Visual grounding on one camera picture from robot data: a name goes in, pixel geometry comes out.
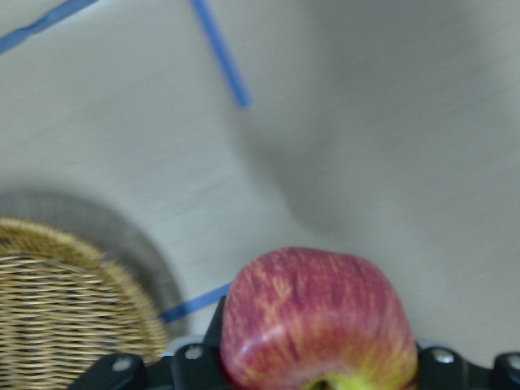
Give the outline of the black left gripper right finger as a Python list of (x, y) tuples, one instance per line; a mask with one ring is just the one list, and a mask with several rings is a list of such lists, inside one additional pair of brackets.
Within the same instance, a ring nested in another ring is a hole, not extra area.
[(445, 346), (418, 344), (418, 389), (519, 389), (519, 352), (498, 354), (484, 367)]

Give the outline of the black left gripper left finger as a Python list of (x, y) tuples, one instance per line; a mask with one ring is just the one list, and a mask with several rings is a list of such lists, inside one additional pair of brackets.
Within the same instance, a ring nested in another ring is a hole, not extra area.
[(75, 379), (70, 389), (226, 389), (219, 346), (225, 298), (221, 297), (200, 342), (180, 346), (171, 356), (146, 365), (130, 353), (113, 353), (99, 358)]

